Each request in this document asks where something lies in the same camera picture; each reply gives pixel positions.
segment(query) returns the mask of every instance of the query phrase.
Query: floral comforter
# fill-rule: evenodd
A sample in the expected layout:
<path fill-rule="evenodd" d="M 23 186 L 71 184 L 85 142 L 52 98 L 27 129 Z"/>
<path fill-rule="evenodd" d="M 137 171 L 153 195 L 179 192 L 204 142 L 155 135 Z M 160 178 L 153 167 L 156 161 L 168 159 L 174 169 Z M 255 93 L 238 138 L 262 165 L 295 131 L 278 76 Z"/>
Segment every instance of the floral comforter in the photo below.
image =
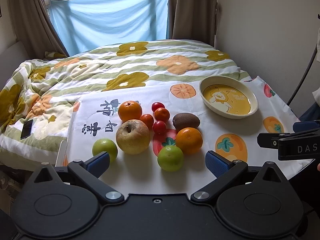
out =
<path fill-rule="evenodd" d="M 69 58 L 20 64 L 0 93 L 0 162 L 34 170 L 55 164 L 72 111 L 84 94 L 198 81 L 211 75 L 250 79 L 228 54 L 191 40 L 103 46 Z M 31 135 L 20 139 L 24 122 Z"/>

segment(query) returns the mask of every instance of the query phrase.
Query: phone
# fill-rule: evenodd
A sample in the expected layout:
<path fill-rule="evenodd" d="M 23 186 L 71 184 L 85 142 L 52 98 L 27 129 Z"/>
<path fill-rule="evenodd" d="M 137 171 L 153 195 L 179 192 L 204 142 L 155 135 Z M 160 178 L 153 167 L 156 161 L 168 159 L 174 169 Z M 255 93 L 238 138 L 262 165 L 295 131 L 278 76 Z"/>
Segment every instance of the phone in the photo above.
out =
<path fill-rule="evenodd" d="M 21 136 L 20 136 L 21 140 L 30 136 L 31 129 L 32 129 L 32 124 L 33 124 L 33 119 L 31 119 L 29 121 L 26 121 L 23 124 L 22 131 L 21 131 Z"/>

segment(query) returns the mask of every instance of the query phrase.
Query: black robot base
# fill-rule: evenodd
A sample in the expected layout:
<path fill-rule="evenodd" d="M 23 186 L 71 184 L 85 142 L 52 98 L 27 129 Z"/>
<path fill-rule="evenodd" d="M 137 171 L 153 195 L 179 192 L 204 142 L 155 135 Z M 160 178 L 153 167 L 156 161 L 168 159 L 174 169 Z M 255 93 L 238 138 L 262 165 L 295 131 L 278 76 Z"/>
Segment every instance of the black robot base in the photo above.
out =
<path fill-rule="evenodd" d="M 12 218 L 21 240 L 298 239 L 303 206 L 275 163 L 251 167 L 213 151 L 205 162 L 217 179 L 190 199 L 185 194 L 125 199 L 98 179 L 109 166 L 106 152 L 68 167 L 45 165 L 18 195 Z"/>

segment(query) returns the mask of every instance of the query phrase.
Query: metal screw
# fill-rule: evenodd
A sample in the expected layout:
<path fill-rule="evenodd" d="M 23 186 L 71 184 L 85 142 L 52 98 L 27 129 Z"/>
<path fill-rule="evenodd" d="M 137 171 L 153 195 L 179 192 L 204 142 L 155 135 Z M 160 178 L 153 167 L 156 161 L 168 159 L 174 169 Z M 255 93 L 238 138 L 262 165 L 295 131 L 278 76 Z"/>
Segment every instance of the metal screw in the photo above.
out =
<path fill-rule="evenodd" d="M 106 198 L 108 199 L 118 199 L 121 198 L 121 193 L 117 192 L 117 191 L 110 191 L 108 193 L 106 193 Z"/>
<path fill-rule="evenodd" d="M 208 192 L 205 192 L 205 191 L 197 191 L 196 193 L 193 194 L 193 196 L 196 198 L 196 199 L 206 199 L 208 198 L 210 195 Z"/>
<path fill-rule="evenodd" d="M 162 200 L 160 199 L 160 198 L 155 198 L 154 200 L 153 200 L 153 203 L 156 203 L 156 204 L 159 204 L 159 203 L 161 203 L 162 202 Z"/>

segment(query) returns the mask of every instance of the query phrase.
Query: bowl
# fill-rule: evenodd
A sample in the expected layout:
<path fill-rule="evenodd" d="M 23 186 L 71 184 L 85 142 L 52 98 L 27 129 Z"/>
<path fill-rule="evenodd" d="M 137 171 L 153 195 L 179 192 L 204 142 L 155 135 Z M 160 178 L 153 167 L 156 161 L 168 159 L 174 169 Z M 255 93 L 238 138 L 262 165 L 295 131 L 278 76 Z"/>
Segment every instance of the bowl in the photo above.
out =
<path fill-rule="evenodd" d="M 200 95 L 210 110 L 230 119 L 242 119 L 254 114 L 258 101 L 242 82 L 225 76 L 211 76 L 199 84 Z"/>

